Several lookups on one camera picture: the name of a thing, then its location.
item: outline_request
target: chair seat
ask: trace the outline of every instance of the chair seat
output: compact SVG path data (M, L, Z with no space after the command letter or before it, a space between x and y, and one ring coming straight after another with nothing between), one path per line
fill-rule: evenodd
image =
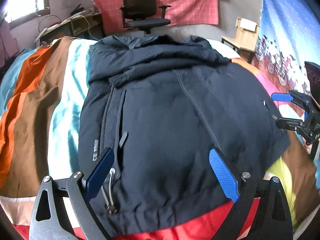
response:
M226 42L228 42L229 44L233 45L234 47L236 47L237 49L241 49L241 50L246 50L248 52L254 52L254 46L252 46L251 48L242 45L239 41L237 41L234 38L229 38L226 36L222 36L221 37L223 40L225 40Z
M130 28L152 29L154 27L160 27L160 26L168 25L170 23L171 21L168 19L154 18L154 19L147 19L147 20L141 20L141 21L126 22L126 25L127 27L130 27Z

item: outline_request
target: black office chair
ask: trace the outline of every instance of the black office chair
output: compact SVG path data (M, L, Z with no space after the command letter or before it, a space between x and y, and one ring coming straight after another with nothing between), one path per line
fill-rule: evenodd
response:
M157 6L156 0L123 0L122 23L124 28L137 28L146 34L151 33L154 27L160 27L170 24L169 19L165 19L165 9L171 7L170 5L162 5L161 18L146 19L156 14ZM133 21L126 22L125 19L132 19Z

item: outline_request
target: metal screw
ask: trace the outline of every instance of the metal screw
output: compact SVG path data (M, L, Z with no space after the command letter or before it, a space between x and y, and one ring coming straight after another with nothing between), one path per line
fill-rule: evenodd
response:
M50 179L51 179L50 176L44 176L43 181L44 181L44 182L48 182Z
M279 183L279 181L280 181L277 177L273 177L272 180L273 180L275 183Z
M76 172L73 174L73 177L74 177L75 179L77 179L77 178L81 177L81 175L82 175L82 172L81 172L81 171L76 171Z
M248 173L248 172L244 172L244 173L242 173L242 177L244 177L244 178L246 178L246 179L248 179L248 178L250 178L250 173Z

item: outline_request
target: wooden desk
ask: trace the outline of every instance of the wooden desk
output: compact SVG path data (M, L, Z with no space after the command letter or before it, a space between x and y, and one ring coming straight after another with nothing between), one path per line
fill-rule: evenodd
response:
M84 15L84 17L89 22L90 28L102 25L101 13ZM51 43L53 40L64 36L77 37L81 33L85 33L89 30L87 21L83 17L65 20L56 26L48 28L41 35L40 42L46 41L47 43Z

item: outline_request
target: window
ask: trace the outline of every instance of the window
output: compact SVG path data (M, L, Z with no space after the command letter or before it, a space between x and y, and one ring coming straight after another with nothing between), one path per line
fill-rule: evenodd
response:
M8 0L5 20L13 29L36 17L50 14L48 0Z

